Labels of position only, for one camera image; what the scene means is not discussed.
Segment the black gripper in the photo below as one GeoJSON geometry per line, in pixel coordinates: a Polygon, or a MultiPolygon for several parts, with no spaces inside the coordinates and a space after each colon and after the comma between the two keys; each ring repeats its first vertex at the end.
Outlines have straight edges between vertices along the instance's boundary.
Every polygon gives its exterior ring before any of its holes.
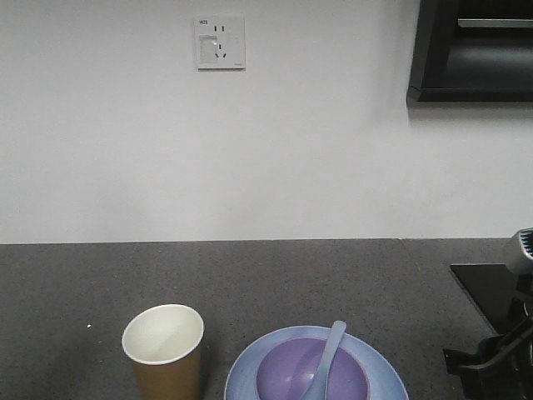
{"type": "Polygon", "coordinates": [[[505,335],[482,340],[473,354],[445,349],[443,355],[467,399],[532,398],[532,317],[505,335]]]}

